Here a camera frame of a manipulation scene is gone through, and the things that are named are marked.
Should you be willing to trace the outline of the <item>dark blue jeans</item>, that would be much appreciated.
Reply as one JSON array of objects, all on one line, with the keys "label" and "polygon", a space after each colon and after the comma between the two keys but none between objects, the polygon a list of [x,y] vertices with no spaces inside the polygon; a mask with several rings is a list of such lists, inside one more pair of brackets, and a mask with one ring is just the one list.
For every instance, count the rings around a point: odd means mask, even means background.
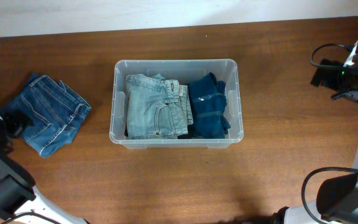
[{"label": "dark blue jeans", "polygon": [[0,115],[21,111],[31,119],[21,138],[45,158],[74,140],[90,110],[89,103],[62,81],[33,73]]}]

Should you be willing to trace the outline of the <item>teal blue taped cloth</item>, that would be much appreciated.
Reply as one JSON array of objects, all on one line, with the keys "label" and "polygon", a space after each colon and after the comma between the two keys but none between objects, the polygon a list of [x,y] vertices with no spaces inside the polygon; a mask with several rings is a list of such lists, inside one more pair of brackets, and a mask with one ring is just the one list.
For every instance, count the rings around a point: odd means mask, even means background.
[{"label": "teal blue taped cloth", "polygon": [[224,139],[228,134],[231,125],[224,116],[225,88],[226,83],[211,72],[188,84],[194,137]]}]

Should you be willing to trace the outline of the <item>light blue jeans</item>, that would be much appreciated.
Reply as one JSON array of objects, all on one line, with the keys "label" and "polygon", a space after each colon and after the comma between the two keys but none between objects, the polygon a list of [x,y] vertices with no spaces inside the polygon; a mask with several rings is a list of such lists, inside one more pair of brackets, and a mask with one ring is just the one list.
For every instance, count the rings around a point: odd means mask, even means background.
[{"label": "light blue jeans", "polygon": [[160,74],[126,77],[130,139],[176,139],[193,124],[188,87]]}]

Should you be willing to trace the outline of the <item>black taped cloth bundle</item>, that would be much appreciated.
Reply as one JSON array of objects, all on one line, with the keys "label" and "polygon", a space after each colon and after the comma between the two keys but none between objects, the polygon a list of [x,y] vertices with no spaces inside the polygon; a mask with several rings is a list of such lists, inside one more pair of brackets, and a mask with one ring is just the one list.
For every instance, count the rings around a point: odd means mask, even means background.
[{"label": "black taped cloth bundle", "polygon": [[193,125],[192,124],[188,125],[187,126],[187,133],[179,135],[179,136],[177,136],[177,138],[178,139],[192,139],[194,137],[193,131],[194,131]]}]

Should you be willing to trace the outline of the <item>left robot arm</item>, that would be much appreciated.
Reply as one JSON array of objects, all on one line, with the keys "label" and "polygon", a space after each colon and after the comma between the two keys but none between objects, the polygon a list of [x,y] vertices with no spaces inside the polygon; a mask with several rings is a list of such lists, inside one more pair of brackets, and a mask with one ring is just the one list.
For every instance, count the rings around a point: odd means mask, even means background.
[{"label": "left robot arm", "polygon": [[82,223],[43,196],[34,178],[8,154],[12,138],[18,138],[32,120],[19,110],[0,116],[0,219],[4,223]]}]

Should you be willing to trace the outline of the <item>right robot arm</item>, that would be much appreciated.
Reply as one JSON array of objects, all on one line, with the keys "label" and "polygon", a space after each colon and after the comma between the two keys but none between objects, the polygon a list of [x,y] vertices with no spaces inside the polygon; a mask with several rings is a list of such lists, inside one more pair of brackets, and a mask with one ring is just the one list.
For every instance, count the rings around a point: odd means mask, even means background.
[{"label": "right robot arm", "polygon": [[[347,45],[349,56],[344,63],[323,59],[311,62],[317,68],[311,80],[315,87],[324,86],[335,91],[332,100],[345,98],[358,104],[358,41]],[[312,176],[321,172],[343,172],[342,176],[325,180],[316,200],[305,199],[306,185]],[[358,223],[358,147],[351,168],[322,167],[310,172],[301,186],[302,204],[283,207],[267,219],[267,223]]]}]

